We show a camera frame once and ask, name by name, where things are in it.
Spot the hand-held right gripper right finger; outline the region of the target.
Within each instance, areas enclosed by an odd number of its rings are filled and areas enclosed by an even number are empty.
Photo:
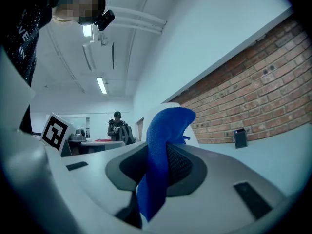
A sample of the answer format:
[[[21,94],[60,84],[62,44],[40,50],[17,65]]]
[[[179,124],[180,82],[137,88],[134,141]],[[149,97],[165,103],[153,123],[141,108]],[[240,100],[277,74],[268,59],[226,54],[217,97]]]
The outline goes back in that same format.
[[[292,206],[294,197],[227,155],[194,146],[181,148],[200,158],[208,172],[190,195],[166,198],[146,225],[151,234],[264,234]]]

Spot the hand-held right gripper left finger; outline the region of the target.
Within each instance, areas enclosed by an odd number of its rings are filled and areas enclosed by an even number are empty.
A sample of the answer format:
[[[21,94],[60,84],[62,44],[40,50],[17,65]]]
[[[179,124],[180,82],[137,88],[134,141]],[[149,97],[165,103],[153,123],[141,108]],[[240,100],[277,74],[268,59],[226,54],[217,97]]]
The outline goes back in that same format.
[[[179,106],[170,102],[152,108],[143,121],[142,140],[131,145],[68,157],[61,157],[57,151],[46,147],[53,179],[70,211],[79,215],[101,213],[112,218],[126,208],[132,193],[118,189],[109,180],[105,173],[107,163],[119,155],[143,147],[153,117],[163,109]]]

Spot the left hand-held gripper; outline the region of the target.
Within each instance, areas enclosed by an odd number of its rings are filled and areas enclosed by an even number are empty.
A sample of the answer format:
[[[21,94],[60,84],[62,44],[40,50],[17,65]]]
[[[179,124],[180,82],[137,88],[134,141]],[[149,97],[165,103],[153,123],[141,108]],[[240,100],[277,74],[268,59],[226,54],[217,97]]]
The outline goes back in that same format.
[[[71,151],[65,151],[64,148],[66,149],[71,134],[75,132],[76,129],[72,124],[51,113],[41,133],[40,141],[56,148],[61,156],[68,156],[71,155]]]

